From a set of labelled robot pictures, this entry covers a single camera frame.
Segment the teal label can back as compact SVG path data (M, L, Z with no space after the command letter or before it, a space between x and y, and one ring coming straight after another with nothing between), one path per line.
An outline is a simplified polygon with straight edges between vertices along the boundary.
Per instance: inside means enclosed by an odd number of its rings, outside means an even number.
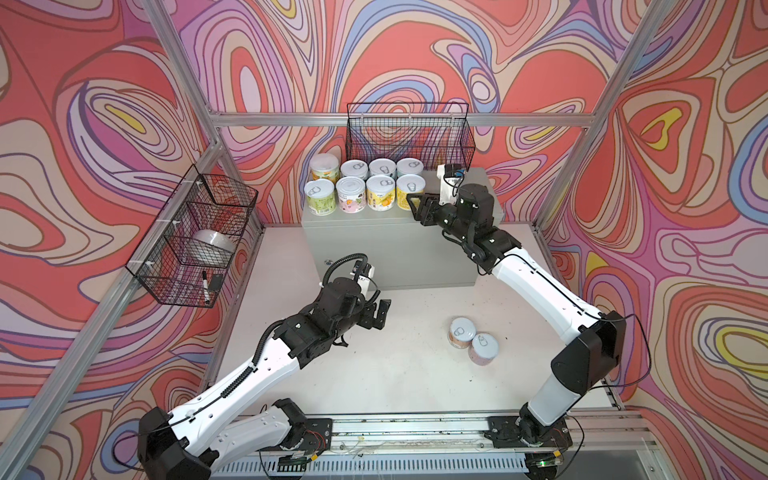
M390 178L395 178L397 165L391 159L377 158L369 163L368 169L370 176L384 175Z

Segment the pink label can plain lid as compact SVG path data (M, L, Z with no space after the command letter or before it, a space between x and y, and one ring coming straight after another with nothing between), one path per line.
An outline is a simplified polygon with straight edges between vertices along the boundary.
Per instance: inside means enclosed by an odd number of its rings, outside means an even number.
M339 208L344 213L355 214L365 209L366 182L357 177L343 177L336 183Z

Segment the green label can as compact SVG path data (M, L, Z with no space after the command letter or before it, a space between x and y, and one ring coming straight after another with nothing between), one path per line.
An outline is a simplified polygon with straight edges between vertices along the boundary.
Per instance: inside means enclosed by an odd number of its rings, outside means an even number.
M336 210L335 185L328 179L309 181L304 186L306 203L316 216L327 216Z

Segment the yellow orange label can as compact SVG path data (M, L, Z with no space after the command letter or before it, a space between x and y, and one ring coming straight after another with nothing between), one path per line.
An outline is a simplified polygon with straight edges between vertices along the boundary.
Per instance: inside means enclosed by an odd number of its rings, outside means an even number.
M318 153L309 160L309 170L312 180L326 179L336 183L341 177L340 160L331 153Z

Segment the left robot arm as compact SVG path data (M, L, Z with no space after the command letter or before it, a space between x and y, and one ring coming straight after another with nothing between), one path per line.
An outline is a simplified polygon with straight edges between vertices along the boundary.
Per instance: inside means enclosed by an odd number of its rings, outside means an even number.
M208 479L217 469L264 448L316 453L328 442L291 399L240 419L269 389L306 367L354 326L381 330L388 299L367 299L360 284L336 278L315 301L270 324L246 360L216 384L172 411L155 407L139 422L137 458L150 479Z

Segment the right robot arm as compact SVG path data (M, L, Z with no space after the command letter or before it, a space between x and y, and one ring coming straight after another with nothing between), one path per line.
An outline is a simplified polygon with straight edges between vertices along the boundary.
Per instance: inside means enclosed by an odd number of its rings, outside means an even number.
M593 387L616 368L623 354L626 319L604 313L542 270L520 241L494 225L494 198L479 184L459 188L454 203L438 194L406 196L414 219L436 225L485 273L515 290L558 334L564 348L551 363L551 375L519 411L521 441L537 445Z

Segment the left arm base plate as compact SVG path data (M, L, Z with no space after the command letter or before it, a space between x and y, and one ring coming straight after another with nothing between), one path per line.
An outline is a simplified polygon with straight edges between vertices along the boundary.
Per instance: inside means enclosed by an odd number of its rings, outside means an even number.
M293 426L286 438L277 445L265 447L261 452L302 452L305 456L321 454L332 445L333 420L330 417L309 418L300 426Z

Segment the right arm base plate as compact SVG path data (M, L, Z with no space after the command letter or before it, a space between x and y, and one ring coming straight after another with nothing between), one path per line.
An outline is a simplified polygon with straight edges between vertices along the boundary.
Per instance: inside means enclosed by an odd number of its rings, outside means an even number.
M490 416L483 437L494 448L555 448L567 450L573 445L564 417L553 425L541 426L531 418L519 416Z

